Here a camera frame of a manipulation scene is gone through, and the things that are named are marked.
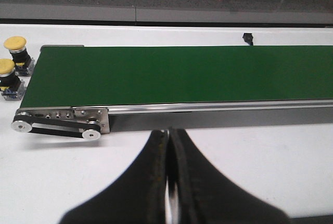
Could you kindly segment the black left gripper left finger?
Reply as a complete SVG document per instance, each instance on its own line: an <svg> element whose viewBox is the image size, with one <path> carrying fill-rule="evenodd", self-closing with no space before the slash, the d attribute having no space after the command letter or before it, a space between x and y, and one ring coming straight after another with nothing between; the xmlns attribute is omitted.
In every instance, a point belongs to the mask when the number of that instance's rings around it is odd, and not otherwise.
<svg viewBox="0 0 333 224"><path fill-rule="evenodd" d="M168 135L151 132L127 170L99 194L68 211L61 223L165 223Z"/></svg>

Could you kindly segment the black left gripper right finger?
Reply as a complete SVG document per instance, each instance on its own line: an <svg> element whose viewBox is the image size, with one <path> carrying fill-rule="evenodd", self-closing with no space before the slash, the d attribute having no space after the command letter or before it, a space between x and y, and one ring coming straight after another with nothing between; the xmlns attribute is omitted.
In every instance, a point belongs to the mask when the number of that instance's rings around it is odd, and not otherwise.
<svg viewBox="0 0 333 224"><path fill-rule="evenodd" d="M195 146L184 129L170 129L169 171L175 175L180 223L289 223L280 209L243 190Z"/></svg>

